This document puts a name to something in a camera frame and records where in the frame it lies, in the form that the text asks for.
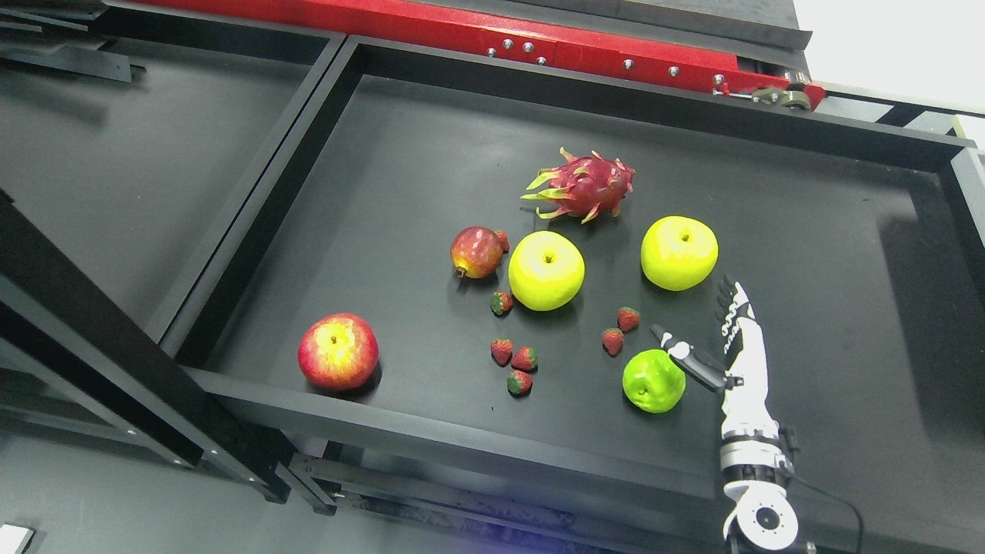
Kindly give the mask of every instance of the red apple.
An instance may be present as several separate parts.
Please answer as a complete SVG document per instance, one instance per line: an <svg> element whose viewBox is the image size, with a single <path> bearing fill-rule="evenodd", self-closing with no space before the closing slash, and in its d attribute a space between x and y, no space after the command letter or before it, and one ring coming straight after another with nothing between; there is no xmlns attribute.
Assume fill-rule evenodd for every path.
<svg viewBox="0 0 985 554"><path fill-rule="evenodd" d="M352 313L329 315L311 325L297 346L304 376L332 392L362 386L378 360L376 335L365 319Z"/></svg>

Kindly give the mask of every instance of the robotic hand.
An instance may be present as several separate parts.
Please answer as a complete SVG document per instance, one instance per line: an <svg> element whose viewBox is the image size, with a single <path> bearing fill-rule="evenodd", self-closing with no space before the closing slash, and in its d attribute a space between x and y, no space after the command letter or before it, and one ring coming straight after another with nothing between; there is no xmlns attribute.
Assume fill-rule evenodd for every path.
<svg viewBox="0 0 985 554"><path fill-rule="evenodd" d="M681 369L709 390L724 391L721 469L725 495L736 503L722 528L726 551L817 552L813 543L797 541L797 515L786 498L785 471L793 465L781 447L779 425L766 411L762 330L742 285L726 278L721 293L728 369L659 325L650 330Z"/></svg>

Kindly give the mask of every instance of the black tray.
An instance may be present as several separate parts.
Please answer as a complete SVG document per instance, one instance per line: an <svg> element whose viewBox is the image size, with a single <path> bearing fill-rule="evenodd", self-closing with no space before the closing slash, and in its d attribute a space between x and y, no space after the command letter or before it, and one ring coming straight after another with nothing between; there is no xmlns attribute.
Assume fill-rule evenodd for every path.
<svg viewBox="0 0 985 554"><path fill-rule="evenodd" d="M133 83L10 63L0 185L155 340L341 35L112 7Z"/></svg>
<svg viewBox="0 0 985 554"><path fill-rule="evenodd" d="M985 454L985 312L965 261L982 244L950 165L966 142L351 37L311 104L309 126L286 139L293 154L266 177L270 195L247 203L257 217L231 226L164 342L237 414L487 473L601 479L611 494L710 519L727 510L714 500L719 398L690 382L668 414L634 409L622 368L654 339L634 331L610 359L600 333L630 305L717 352L714 289L727 271L762 322L769 408L798 430L801 473L856 500L883 541L985 537L963 515L985 510L966 486L983 481L970 460ZM562 145L636 169L618 219L547 223L518 199ZM706 222L721 245L711 278L676 294L638 265L643 233L669 214ZM564 234L585 257L584 287L558 311L496 319L504 268L451 276L448 246L469 225L514 243ZM334 397L304 381L296 345L345 311L373 326L380 380ZM507 370L490 359L502 335L541 353L527 398L506 393ZM808 530L851 544L836 506L793 494ZM949 525L958 532L939 533Z"/></svg>

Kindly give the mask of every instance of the black frame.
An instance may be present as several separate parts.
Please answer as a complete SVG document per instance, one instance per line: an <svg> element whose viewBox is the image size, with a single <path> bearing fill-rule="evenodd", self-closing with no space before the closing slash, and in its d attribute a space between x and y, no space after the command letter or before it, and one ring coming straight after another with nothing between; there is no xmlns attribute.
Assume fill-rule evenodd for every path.
<svg viewBox="0 0 985 554"><path fill-rule="evenodd" d="M178 20L169 19L172 16L128 12L111 9L107 19L102 20L103 27L98 20L95 29L105 33L121 31L129 29L128 21L144 21L147 27L161 29L177 25L176 29L191 31L188 37L179 35L174 39L188 40L199 47L220 47L208 40L209 30L217 35L235 31L235 26L227 23L188 20L182 27ZM263 34L256 29L250 33ZM164 39L157 34L137 37ZM454 460L454 465L489 475L522 471L545 486L576 488L589 496L618 497L629 504L666 503L684 515L715 513L711 484L692 475L657 475L652 467L641 464L344 401L325 409L321 404L305 401L301 394L175 364L172 357L180 357L182 350L194 352L200 348L189 344L185 337L206 337L208 342L222 329L223 313L232 310L248 279L248 269L263 256L266 244L277 231L277 222L291 206L324 137L331 132L363 74L641 121L655 122L659 112L659 122L664 125L939 173L950 193L955 218L960 224L971 221L960 194L959 179L951 167L952 158L970 145L967 141L383 40L350 37L338 49L335 37L331 35L317 54L298 94L240 181L237 195L241 196L227 206L220 223L204 238L198 257L191 260L193 263L189 263L182 278L184 285L175 287L169 296L173 310L164 311L155 322L151 337L21 217L9 199L0 200L0 298L10 316L5 321L10 325L0 327L4 338L25 353L33 353L39 362L44 360L40 359L40 350L32 348L31 341L54 341L58 345L55 350L64 350L97 372L96 381L111 384L105 387L107 398L119 400L125 395L154 418L135 411L121 423L160 420L175 432L174 446L158 454L170 455L191 445L181 455L182 465L198 466L207 458L222 472L258 487L271 500L283 501L291 486L320 512L334 512L329 505L333 492L310 477L298 475L298 458L283 435L255 425L330 437L412 459ZM300 50L298 55L310 59L314 49L309 37L302 41L308 49ZM237 48L240 47L244 50L239 53L259 51L251 50L251 46ZM274 56L272 59L294 59L291 56L295 54L280 51L269 55ZM554 92L559 85L568 87L572 94L559 98ZM618 94L615 102L586 106L578 100L613 92ZM660 101L658 109L654 109L655 99ZM764 137L759 132L764 126L776 132ZM974 229L973 222L961 231L966 238L969 264L978 275L982 244L977 233L969 229ZM73 298L74 302L65 303L65 298ZM203 312L209 313L210 318L200 317ZM54 372L46 374L49 378L66 381L76 377L81 368L55 360L41 366ZM58 408L64 407L32 402L21 399L8 405L55 417ZM75 419L85 417L77 414ZM155 436L155 445L167 443L165 435L170 431ZM339 477L329 473L332 472L327 471L324 476Z"/></svg>
<svg viewBox="0 0 985 554"><path fill-rule="evenodd" d="M25 219L13 199L0 195L0 346L18 369L5 370L3 377L19 380L18 373L27 372L72 400L11 394L0 409L17 419L5 421L4 428L217 474L283 503L298 483L287 471L294 447L280 433L237 421L180 370L157 340L225 235L226 222L280 149L342 36L115 6L90 27L101 34L287 61L310 70L240 177L218 224L183 265L146 329Z"/></svg>
<svg viewBox="0 0 985 554"><path fill-rule="evenodd" d="M227 240L170 328L163 341L168 353L179 360L194 358L218 338L252 268L263 257L325 137L364 74L938 173L943 176L945 188L957 191L949 194L955 217L960 221L968 217L957 181L951 179L952 158L971 146L963 139L351 36L298 118L297 126L285 137L286 149L272 162L270 171L247 201L244 215L230 226ZM560 88L570 94L559 97L555 91ZM611 101L585 104L579 100L602 96ZM763 128L768 128L770 134L763 135ZM969 263L980 265L976 261L977 252L982 249L980 238L977 233L968 234L966 228L962 232ZM715 513L711 483L692 475L674 471L658 475L652 467L625 460L534 444L343 400L327 406L320 397L313 401L306 394L263 383L184 369L233 413L256 424L488 475L522 472L527 479L559 490L576 488L637 505L672 505L676 513L685 516ZM842 536L847 532L831 531ZM885 537L884 540L896 546L906 544Z"/></svg>

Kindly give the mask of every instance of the dragon fruit scale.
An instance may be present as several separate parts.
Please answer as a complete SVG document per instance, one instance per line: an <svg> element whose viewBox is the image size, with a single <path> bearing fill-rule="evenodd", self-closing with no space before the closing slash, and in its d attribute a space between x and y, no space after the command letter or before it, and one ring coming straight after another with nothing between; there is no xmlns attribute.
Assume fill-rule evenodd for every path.
<svg viewBox="0 0 985 554"><path fill-rule="evenodd" d="M583 217L582 224L595 219L602 212L619 216L619 203L632 192L632 177L636 172L619 158L606 160L592 151L591 156L575 158L561 147L560 154L567 163L563 166L540 170L527 190L533 190L545 182L548 187L540 192L524 194L524 200L554 202L558 209L537 215L553 219L562 214Z"/></svg>

